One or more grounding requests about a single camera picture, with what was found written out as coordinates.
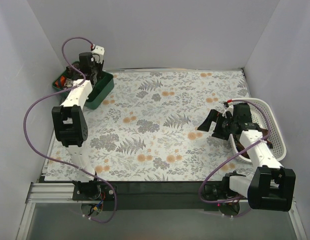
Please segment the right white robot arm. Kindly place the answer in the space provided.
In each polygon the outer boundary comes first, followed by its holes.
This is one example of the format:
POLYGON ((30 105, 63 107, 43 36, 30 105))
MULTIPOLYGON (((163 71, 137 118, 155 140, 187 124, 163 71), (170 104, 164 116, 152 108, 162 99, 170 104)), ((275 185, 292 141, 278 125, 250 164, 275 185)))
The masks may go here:
POLYGON ((242 147, 240 153, 247 153, 254 167, 252 179, 236 171, 226 173, 218 192, 227 199, 243 196, 252 209, 288 212, 293 201, 296 174, 283 167, 273 155, 272 144, 268 141, 270 129, 254 122, 246 103, 231 106, 224 113, 210 110, 198 129, 208 132, 212 123, 215 123, 212 136, 221 140, 233 137, 242 147))

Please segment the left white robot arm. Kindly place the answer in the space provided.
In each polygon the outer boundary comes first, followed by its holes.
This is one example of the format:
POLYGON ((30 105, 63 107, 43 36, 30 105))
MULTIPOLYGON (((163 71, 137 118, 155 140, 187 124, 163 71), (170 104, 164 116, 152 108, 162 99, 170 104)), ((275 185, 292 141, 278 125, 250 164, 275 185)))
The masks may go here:
POLYGON ((96 104, 96 109, 102 102, 99 98, 103 90, 103 63, 95 60, 94 54, 84 52, 79 55, 79 61, 66 68, 66 75, 72 80, 72 89, 65 101, 58 107, 53 107, 52 120, 56 139, 62 143, 71 156, 73 165, 79 171, 88 173, 90 181, 96 175, 89 160, 85 159, 82 151, 88 138, 88 126, 83 114, 86 102, 96 104))

